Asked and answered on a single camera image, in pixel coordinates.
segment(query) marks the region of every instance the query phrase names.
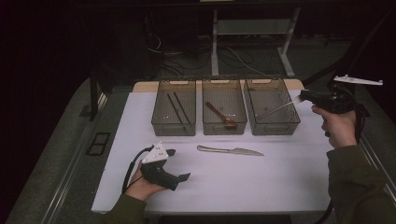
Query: olive green jacket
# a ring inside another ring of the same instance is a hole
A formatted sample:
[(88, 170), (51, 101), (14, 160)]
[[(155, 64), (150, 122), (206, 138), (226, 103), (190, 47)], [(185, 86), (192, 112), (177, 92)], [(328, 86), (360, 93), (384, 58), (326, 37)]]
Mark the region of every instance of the olive green jacket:
[[(395, 224), (396, 208), (384, 191), (387, 179), (364, 157), (359, 147), (327, 153), (329, 194), (339, 224)], [(121, 195), (102, 223), (143, 223), (146, 203)]]

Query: green sleeve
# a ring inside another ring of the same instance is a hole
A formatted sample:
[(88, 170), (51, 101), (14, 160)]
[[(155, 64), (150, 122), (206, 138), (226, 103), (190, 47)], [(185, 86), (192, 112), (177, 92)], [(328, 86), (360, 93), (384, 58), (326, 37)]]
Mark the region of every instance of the green sleeve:
[(364, 157), (359, 147), (327, 153), (329, 194), (340, 224), (395, 224), (396, 208), (384, 191), (387, 178)]
[(102, 224), (141, 224), (144, 221), (146, 203), (121, 194), (113, 209), (104, 214)]

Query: plastic bin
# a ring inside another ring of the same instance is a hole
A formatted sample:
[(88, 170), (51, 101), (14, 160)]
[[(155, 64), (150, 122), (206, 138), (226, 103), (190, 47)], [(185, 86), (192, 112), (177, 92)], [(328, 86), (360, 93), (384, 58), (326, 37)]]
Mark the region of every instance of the plastic bin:
[(300, 123), (294, 104), (268, 114), (271, 110), (291, 102), (289, 91), (282, 78), (247, 76), (244, 95), (253, 135), (291, 135), (294, 133)]
[(239, 76), (206, 76), (202, 88), (204, 134), (243, 134), (248, 119)]
[(160, 80), (151, 124), (157, 136), (194, 136), (196, 122), (195, 77)]

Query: table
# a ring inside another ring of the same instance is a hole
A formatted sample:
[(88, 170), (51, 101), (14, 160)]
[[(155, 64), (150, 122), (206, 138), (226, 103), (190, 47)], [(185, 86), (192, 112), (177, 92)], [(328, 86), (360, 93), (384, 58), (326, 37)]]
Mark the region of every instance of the table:
[[(299, 94), (300, 81), (285, 82), (291, 98)], [(165, 171), (191, 176), (176, 191), (166, 190), (152, 196), (147, 215), (290, 214), (326, 209), (330, 200), (326, 152), (332, 147), (320, 129), (322, 118), (311, 111), (310, 102), (295, 106), (301, 123), (293, 135), (253, 136), (247, 123), (242, 135), (205, 136), (202, 93), (197, 81), (196, 135), (158, 137), (150, 124), (157, 85), (158, 82), (137, 83), (130, 93), (92, 205), (93, 212), (104, 213), (113, 207), (129, 163), (141, 149), (160, 141), (177, 151), (163, 167)], [(197, 145), (251, 148), (265, 156), (202, 152), (196, 149)]]

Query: spoon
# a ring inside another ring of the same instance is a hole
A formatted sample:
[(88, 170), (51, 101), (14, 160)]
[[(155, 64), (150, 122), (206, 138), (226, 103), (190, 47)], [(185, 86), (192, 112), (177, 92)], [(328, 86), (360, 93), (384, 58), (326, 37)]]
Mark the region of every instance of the spoon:
[(205, 105), (207, 107), (209, 107), (213, 112), (215, 112), (217, 115), (219, 115), (219, 117), (221, 117), (221, 119), (223, 120), (224, 123), (228, 123), (226, 125), (227, 129), (236, 129), (236, 124), (235, 124), (235, 120), (233, 119), (229, 119), (227, 117), (225, 117), (225, 115), (221, 114), (221, 112), (219, 112), (212, 104), (210, 104), (208, 101), (206, 101)]

